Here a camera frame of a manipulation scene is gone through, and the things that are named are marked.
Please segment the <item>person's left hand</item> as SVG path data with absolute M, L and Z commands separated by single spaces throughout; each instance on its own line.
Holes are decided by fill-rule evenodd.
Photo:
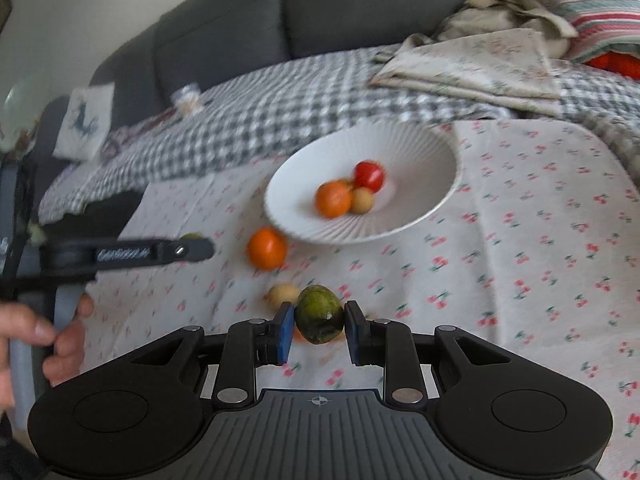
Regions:
M 85 357 L 84 318 L 92 315 L 94 302 L 88 294 L 82 294 L 73 322 L 62 332 L 26 304 L 2 302 L 1 304 L 1 411 L 14 407 L 12 373 L 10 370 L 11 340 L 35 347 L 54 347 L 52 356 L 43 361 L 42 371 L 54 386 L 79 374 Z

